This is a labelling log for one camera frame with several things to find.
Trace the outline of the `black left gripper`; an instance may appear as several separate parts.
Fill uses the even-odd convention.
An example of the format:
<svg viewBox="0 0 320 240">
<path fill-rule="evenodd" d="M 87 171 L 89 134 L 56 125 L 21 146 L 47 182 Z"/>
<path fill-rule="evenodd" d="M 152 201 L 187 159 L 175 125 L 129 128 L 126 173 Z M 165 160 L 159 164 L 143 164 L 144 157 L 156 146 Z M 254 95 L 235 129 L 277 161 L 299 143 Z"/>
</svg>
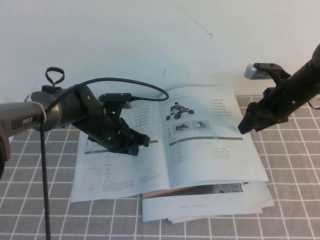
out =
<svg viewBox="0 0 320 240">
<path fill-rule="evenodd" d="M 137 156 L 138 146 L 148 147 L 150 137 L 133 129 L 131 133 L 128 124 L 122 117 L 115 121 L 107 121 L 98 117 L 87 119 L 87 135 L 91 142 L 119 154 Z"/>
</svg>

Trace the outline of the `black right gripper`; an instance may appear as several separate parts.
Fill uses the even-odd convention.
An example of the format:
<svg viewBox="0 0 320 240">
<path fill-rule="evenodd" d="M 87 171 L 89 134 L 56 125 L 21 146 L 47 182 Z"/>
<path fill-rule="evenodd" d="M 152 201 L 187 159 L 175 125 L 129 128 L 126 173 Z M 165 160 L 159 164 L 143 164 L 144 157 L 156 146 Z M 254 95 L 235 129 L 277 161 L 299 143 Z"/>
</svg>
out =
<svg viewBox="0 0 320 240">
<path fill-rule="evenodd" d="M 302 100 L 296 95 L 295 90 L 287 79 L 281 80 L 275 87 L 264 90 L 262 102 L 267 121 L 271 125 L 287 122 L 288 116 L 302 105 Z M 269 127 L 258 119 L 259 109 L 257 102 L 251 102 L 247 106 L 246 113 L 239 124 L 241 134 L 251 131 L 259 132 Z"/>
</svg>

